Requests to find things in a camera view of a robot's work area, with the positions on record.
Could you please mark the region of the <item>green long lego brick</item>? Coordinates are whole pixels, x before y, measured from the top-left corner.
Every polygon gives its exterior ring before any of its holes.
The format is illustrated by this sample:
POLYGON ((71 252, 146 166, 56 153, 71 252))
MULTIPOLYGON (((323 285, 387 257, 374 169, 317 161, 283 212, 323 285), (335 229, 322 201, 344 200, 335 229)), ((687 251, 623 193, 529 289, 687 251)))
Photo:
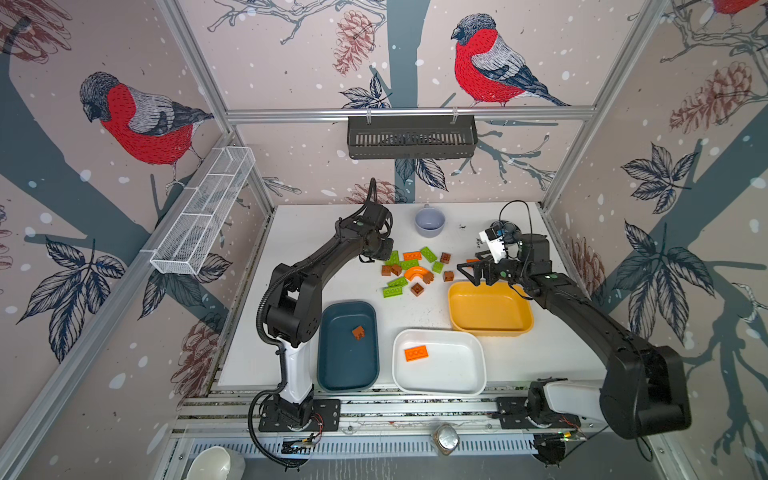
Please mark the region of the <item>green long lego brick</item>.
POLYGON ((402 286, 387 287, 382 290, 382 295, 385 299, 401 296, 403 294, 402 286))

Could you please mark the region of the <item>orange lego plate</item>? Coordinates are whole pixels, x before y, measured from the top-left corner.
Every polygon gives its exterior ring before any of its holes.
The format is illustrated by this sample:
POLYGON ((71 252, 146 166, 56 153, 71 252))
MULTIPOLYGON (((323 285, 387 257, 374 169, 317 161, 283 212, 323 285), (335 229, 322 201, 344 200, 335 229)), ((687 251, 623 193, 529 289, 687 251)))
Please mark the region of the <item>orange lego plate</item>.
POLYGON ((428 349, 425 345, 406 348, 404 350, 404 356, 407 362, 426 359, 429 356, 428 349))

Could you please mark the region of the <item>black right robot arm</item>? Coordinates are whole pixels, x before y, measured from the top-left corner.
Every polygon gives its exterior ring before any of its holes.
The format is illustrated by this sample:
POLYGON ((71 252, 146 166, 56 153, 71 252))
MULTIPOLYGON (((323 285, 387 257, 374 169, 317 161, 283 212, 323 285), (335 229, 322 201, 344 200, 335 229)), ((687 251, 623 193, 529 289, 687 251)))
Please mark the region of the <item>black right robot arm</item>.
POLYGON ((524 298, 536 302, 568 325, 606 368, 597 397, 584 408, 575 398, 565 401, 568 414, 600 419, 624 439, 673 431, 692 424, 680 355, 668 346, 654 346, 599 310, 564 273, 552 268, 549 241, 537 233, 519 235, 515 255, 501 232, 480 234, 487 244, 472 262, 457 270, 473 285, 499 281, 519 286, 524 298))

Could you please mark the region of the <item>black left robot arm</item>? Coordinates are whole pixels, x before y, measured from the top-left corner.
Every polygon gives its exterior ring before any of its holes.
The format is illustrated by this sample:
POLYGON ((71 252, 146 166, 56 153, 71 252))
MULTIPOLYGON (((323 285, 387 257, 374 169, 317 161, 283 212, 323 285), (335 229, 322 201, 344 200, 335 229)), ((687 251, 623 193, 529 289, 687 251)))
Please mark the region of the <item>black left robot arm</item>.
POLYGON ((388 260, 392 226, 392 214, 377 202, 377 183, 372 179, 361 206, 335 222, 330 240, 307 258, 274 268, 258 305, 256 330, 264 343, 276 348, 279 358, 280 381, 263 395, 283 425, 299 428, 311 421, 313 383, 304 347, 319 328, 324 287, 354 258, 362 263, 388 260))

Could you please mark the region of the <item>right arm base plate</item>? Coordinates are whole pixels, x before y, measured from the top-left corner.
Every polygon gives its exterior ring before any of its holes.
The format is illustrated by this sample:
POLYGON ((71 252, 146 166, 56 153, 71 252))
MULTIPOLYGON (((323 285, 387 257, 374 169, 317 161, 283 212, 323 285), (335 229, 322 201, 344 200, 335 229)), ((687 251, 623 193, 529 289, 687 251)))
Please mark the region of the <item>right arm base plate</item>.
POLYGON ((580 429, 578 416, 552 411, 543 401, 527 397, 498 397, 494 418, 502 429, 580 429))

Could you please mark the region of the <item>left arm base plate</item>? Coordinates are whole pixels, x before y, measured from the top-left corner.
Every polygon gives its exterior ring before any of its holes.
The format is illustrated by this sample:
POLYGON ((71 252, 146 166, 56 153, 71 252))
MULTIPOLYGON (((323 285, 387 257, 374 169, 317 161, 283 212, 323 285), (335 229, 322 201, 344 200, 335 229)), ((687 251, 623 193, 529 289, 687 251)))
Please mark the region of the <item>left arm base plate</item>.
POLYGON ((339 428, 341 402, 336 399, 308 398, 294 404, 282 397, 268 399, 258 411, 259 432, 336 432, 339 428))

